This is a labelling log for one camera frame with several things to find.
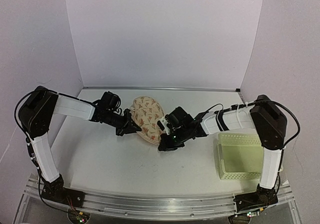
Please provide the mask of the floral mesh laundry bag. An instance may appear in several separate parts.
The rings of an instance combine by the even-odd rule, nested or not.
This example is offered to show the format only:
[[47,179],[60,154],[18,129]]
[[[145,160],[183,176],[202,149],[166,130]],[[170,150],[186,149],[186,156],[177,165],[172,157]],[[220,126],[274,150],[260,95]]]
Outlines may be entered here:
[[141,128],[137,134],[145,141],[159,145],[163,131],[157,122],[165,116],[161,105],[152,97],[139,96],[130,107],[133,121]]

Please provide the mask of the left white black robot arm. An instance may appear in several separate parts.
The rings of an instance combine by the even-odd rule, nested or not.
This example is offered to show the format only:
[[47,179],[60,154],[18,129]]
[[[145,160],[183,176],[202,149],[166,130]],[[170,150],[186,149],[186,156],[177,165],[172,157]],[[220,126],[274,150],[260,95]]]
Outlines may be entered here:
[[16,105],[14,118],[26,136],[29,157],[41,178],[53,183],[61,177],[51,147],[48,132],[54,115],[107,124],[117,136],[134,134],[142,129],[132,118],[129,109],[121,109],[118,95],[107,91],[93,102],[38,86]]

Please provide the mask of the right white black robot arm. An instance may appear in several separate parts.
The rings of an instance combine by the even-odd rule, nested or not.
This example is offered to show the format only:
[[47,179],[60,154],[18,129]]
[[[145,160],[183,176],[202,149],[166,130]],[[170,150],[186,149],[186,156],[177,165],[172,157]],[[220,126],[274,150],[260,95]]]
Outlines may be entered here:
[[266,95],[259,95],[248,104],[235,104],[220,110],[210,107],[195,117],[179,106],[159,119],[157,125],[163,131],[158,146],[160,152],[183,148],[191,139],[240,129],[255,130],[263,148],[263,162],[260,188],[252,193],[251,200],[262,206],[271,198],[270,189],[275,186],[282,165],[287,117]]

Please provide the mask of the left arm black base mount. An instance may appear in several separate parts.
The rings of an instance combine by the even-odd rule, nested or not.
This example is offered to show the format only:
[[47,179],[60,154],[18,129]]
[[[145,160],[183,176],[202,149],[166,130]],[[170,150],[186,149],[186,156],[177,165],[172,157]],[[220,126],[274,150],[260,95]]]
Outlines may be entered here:
[[60,174],[59,177],[52,181],[46,181],[41,177],[43,189],[40,196],[48,201],[69,205],[73,208],[81,208],[84,204],[85,193],[76,189],[64,187],[64,179]]

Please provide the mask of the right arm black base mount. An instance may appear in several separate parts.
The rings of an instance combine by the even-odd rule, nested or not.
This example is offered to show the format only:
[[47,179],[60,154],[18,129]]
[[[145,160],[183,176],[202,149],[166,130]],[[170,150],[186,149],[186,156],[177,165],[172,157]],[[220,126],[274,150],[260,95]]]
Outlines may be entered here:
[[261,187],[259,184],[254,192],[248,192],[235,195],[235,213],[244,214],[256,211],[260,208],[266,208],[278,203],[278,189]]

